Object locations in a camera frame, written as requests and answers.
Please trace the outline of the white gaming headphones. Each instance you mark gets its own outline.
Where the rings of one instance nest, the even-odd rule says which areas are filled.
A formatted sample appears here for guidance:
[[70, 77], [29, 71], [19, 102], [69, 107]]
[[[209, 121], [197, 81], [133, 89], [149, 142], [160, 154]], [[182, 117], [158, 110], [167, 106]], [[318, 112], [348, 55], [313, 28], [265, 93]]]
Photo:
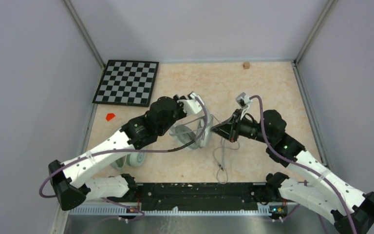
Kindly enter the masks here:
[[[187, 126], [188, 124], [195, 122], [198, 122], [196, 129], [191, 129]], [[184, 124], [171, 126], [169, 135], [176, 138], [181, 146], [194, 140], [192, 144], [187, 146], [187, 149], [189, 150], [204, 148], [208, 145], [211, 139], [212, 132], [210, 131], [210, 128], [213, 126], [213, 122], [214, 116], [209, 115], [207, 118], [207, 126], [205, 128], [205, 131], [198, 139], [196, 139], [196, 137], [202, 132], [202, 128], [204, 127], [204, 117], [194, 119]]]

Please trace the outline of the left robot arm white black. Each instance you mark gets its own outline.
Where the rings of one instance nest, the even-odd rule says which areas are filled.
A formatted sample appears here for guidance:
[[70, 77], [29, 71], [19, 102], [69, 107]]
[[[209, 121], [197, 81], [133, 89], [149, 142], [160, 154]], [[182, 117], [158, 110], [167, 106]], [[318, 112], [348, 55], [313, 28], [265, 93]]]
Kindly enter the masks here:
[[99, 145], [61, 162], [48, 165], [49, 176], [43, 184], [50, 183], [63, 211], [72, 210], [87, 200], [120, 197], [132, 201], [137, 194], [136, 183], [128, 174], [94, 179], [93, 176], [111, 163], [130, 153], [147, 153], [147, 146], [155, 143], [177, 121], [192, 115], [187, 104], [200, 111], [202, 106], [193, 96], [160, 97], [142, 115], [130, 119]]

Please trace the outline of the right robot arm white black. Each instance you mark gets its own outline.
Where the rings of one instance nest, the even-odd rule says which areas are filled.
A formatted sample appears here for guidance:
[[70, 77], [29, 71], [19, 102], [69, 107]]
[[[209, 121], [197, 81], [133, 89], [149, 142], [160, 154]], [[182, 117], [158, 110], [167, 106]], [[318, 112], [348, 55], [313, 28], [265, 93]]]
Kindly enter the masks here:
[[288, 135], [285, 127], [276, 110], [264, 111], [257, 122], [237, 109], [211, 131], [230, 142], [238, 137], [268, 142], [266, 152], [271, 159], [307, 180], [305, 185], [283, 173], [269, 174], [266, 195], [270, 200], [294, 201], [327, 219], [340, 234], [366, 234], [374, 224], [374, 192], [366, 194], [340, 179]]

